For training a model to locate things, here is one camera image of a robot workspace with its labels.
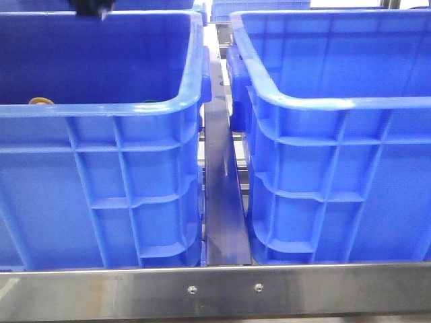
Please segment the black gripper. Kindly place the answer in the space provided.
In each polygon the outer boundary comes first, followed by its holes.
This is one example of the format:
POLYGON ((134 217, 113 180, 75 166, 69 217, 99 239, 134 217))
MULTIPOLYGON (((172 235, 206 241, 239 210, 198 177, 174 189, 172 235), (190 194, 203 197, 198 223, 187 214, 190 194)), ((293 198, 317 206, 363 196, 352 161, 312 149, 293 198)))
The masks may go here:
POLYGON ((68 0, 72 10, 79 17, 95 17, 103 20, 113 10, 115 0, 68 0))

